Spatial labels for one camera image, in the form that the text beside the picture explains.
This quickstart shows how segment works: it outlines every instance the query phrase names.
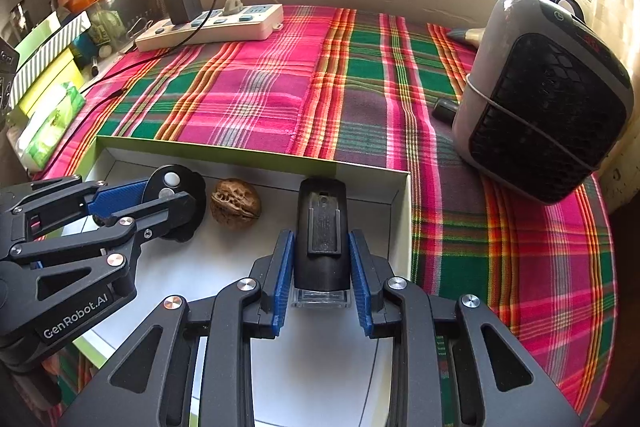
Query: space heater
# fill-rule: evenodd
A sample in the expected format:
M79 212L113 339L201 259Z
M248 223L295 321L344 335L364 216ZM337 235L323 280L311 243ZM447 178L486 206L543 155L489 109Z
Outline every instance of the space heater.
M553 204L598 169L633 106L624 66L571 12L549 0L499 0L453 142L488 176Z

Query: yellow box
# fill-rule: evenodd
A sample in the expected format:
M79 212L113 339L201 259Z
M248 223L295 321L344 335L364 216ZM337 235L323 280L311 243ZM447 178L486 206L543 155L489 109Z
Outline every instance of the yellow box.
M84 84L82 73L78 70L73 53L69 48L58 55L31 84L31 87L18 102L18 110L27 118L31 118L36 111L38 100L46 96L49 87L57 86L62 82L72 82L78 89Z

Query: clear plastic base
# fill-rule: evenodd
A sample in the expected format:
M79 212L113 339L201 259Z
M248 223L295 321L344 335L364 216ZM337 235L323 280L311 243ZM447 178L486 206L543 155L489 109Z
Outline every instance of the clear plastic base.
M339 309L348 308L351 305L351 292L346 290L336 292L314 292L293 288L293 308L311 309Z

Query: black cable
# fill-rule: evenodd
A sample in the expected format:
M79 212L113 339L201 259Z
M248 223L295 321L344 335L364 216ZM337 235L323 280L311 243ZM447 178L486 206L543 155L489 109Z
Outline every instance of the black cable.
M139 62L136 62L135 64L132 64L130 66L127 66L126 68L122 68L121 70L117 71L116 73L111 73L108 74L107 76L102 77L100 80L98 80L97 82L94 82L91 86L88 86L85 90L80 90L81 94L86 93L88 90L90 90L92 87L96 86L97 84L99 84L100 82L104 81L104 80L109 80L110 78L113 78L114 76L118 76L121 73L124 73L127 70L130 70L132 68L135 68L136 66L141 66L142 64L146 64L147 62L151 61L151 60L156 60L156 59L160 59L160 58L164 58L167 55L172 54L174 51L176 51L176 49L178 49L180 46L185 45L190 39L193 38L193 36L199 32L202 27L207 23L207 21L210 19L211 14L213 13L213 10L216 6L216 3L218 2L218 0L213 0L213 3L211 4L211 8L209 9L209 13L207 14L207 16L205 17L205 19L202 21L202 23L200 24L200 26L198 26L198 28L196 29L196 31L194 31L191 35L189 35L187 38L185 38L182 42L180 42L180 44L174 46L173 48L168 49L167 51L165 51L164 53L156 56L156 57L149 57L146 58L145 60L140 60ZM113 91L111 94L107 95L107 97L105 97L104 99L100 100L100 102L98 102L96 105L94 105L94 107L92 107L89 112L84 115L84 118L82 118L82 121L80 122L80 124L74 129L74 131L69 135L69 137L66 139L65 144L58 150L58 154L56 154L54 156L53 159L49 160L49 164L47 166L46 169L44 169L44 171L41 172L41 176L44 176L47 174L47 172L49 172L49 170L52 168L53 165L55 165L56 161L58 161L58 159L60 158L60 155L62 155L63 151L66 149L66 146L69 145L69 142L71 142L71 140L73 140L73 137L76 135L76 132L78 132L78 129L80 129L83 125L84 122L86 122L86 120L92 115L92 113L101 105L105 104L106 102L109 102L110 100L113 100L114 98L121 96L123 94L126 93L126 89L124 87L121 87L120 89L116 89L115 91Z
M207 23L207 21L211 18L211 15L213 13L213 10L216 7L216 3L218 2L218 0L213 0L213 3L211 4L211 8L209 9L209 13L207 13L207 16L205 17L205 19L200 23L200 26L198 26L196 28L196 30L189 35L187 38L185 38L182 42L180 42L179 44L176 44L175 46L173 46L172 48L169 48L167 51L165 51L164 53L156 56L156 57L149 57L146 58L145 60L140 60L139 62L136 62L135 64L131 64L130 66L127 66L126 68L122 68L119 71L116 71L115 73L111 73L108 74L107 76L102 77L100 80L98 80L97 82L94 82L91 86L88 86L86 89L81 89L80 93L84 94L87 91L89 91L90 89L92 89L92 87L96 86L97 84L99 84L100 82L103 82L104 80L110 80L111 78L113 78L114 76L118 76L121 73L124 73L125 71L131 70L132 68L135 68L137 66L141 66L142 64L146 64L147 62L151 61L151 60L156 60L156 59L160 59L160 58L165 58L168 55L171 55L174 51L176 51L176 49L180 48L181 46L185 45L187 42L189 42L191 39L194 38L194 36L202 29L202 27Z

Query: power strip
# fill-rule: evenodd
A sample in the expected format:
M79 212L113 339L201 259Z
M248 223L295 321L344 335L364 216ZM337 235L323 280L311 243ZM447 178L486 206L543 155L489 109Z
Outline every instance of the power strip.
M208 11L187 24L173 25L171 20L157 22L136 39L142 52L172 48L192 34L206 18ZM282 29L282 4L246 6L234 15L222 15L213 10L211 17L188 44L207 42L263 41L274 31Z

